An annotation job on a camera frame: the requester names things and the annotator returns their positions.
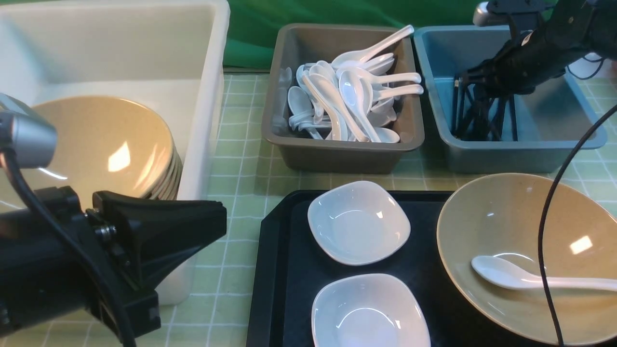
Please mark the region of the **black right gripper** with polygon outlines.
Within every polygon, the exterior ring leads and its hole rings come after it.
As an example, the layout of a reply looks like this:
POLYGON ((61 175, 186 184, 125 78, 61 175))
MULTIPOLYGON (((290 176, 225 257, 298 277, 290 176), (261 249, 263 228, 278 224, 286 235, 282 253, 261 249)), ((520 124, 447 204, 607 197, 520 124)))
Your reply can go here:
POLYGON ((560 0, 527 37, 510 39, 504 53, 456 75, 456 99, 472 85, 488 97, 530 93, 588 53, 615 61, 616 24, 615 0, 560 0))

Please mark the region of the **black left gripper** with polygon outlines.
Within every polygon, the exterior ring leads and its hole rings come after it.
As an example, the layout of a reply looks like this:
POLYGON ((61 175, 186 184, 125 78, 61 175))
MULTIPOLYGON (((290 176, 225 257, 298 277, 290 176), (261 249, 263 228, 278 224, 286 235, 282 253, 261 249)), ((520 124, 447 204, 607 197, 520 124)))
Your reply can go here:
MULTIPOLYGON (((227 230, 227 209, 215 200, 148 200, 99 191, 93 194, 95 213, 85 213, 71 187, 35 194, 102 266, 136 337, 161 327, 153 289, 227 230), (103 239, 95 232, 102 226, 111 230, 103 239)), ((99 290, 48 227, 28 209, 1 215, 1 336, 76 310, 119 334, 99 290)))

